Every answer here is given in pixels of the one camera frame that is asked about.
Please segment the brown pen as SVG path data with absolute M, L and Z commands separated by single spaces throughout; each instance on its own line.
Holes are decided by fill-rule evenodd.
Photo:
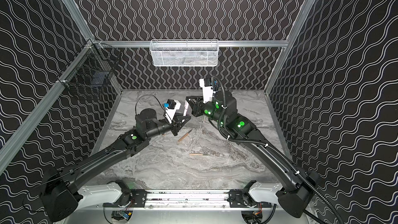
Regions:
M 182 140 L 184 140 L 191 132 L 193 129 L 189 130 L 186 134 L 184 134 L 178 141 L 177 144 L 179 144 Z

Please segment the pink pen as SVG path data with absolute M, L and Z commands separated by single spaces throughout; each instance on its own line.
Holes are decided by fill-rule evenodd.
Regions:
M 185 103 L 184 103 L 184 112 L 183 112 L 184 116 L 187 115 L 188 108 L 189 108 L 189 103 L 188 103 L 188 101 L 185 101 Z

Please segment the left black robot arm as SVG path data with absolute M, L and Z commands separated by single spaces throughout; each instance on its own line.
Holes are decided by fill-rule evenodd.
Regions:
M 157 119 L 157 112 L 147 108 L 135 116 L 136 125 L 112 144 L 93 156 L 64 169 L 50 167 L 42 177 L 39 198 L 50 221 L 58 222 L 72 214 L 83 200 L 78 191 L 92 178 L 111 166 L 132 157 L 149 145 L 152 138 L 171 132 L 177 135 L 191 120 L 176 113 L 173 119 Z

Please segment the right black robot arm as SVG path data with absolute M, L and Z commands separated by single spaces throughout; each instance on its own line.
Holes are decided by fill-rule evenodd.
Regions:
M 280 186 L 272 194 L 277 205 L 292 217 L 306 214 L 318 221 L 307 207 L 319 193 L 319 174 L 296 165 L 268 141 L 249 118 L 238 112 L 236 98 L 229 91 L 217 92 L 208 101 L 202 96 L 188 96 L 186 103 L 193 116 L 208 118 L 226 140 L 249 150 L 276 176 Z

